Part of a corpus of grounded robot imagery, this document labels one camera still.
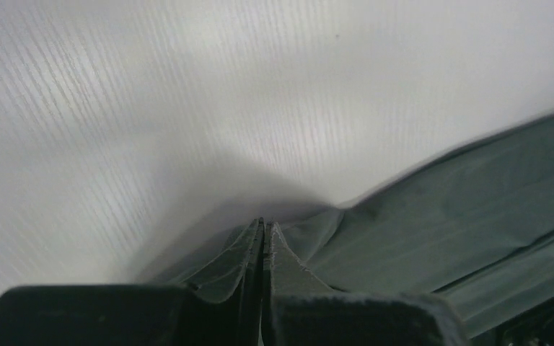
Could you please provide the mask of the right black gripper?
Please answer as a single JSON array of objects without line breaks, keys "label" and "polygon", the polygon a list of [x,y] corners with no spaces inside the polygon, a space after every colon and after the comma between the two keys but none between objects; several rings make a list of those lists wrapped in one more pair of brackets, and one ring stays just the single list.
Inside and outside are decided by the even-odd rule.
[{"label": "right black gripper", "polygon": [[554,345],[554,297],[496,327],[496,345]]}]

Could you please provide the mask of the dark grey t shirt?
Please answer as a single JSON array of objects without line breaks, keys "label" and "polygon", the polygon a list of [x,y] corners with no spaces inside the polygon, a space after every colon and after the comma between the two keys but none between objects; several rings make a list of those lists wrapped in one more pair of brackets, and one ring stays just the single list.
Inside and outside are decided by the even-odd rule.
[{"label": "dark grey t shirt", "polygon": [[472,333],[494,329],[554,297],[554,115],[279,226],[331,288],[435,295]]}]

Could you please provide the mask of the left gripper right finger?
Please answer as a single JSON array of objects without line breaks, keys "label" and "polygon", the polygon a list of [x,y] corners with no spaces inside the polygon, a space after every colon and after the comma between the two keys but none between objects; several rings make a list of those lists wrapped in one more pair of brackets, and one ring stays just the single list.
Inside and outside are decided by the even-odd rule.
[{"label": "left gripper right finger", "polygon": [[346,293],[319,279],[277,223],[265,230],[264,345],[469,345],[454,309],[431,294]]}]

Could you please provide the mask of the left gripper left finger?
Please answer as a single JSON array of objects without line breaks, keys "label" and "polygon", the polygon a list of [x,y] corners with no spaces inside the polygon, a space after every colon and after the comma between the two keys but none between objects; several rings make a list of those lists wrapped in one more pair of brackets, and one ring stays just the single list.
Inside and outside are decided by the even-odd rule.
[{"label": "left gripper left finger", "polygon": [[0,345],[255,345],[264,222],[174,283],[36,285],[0,296]]}]

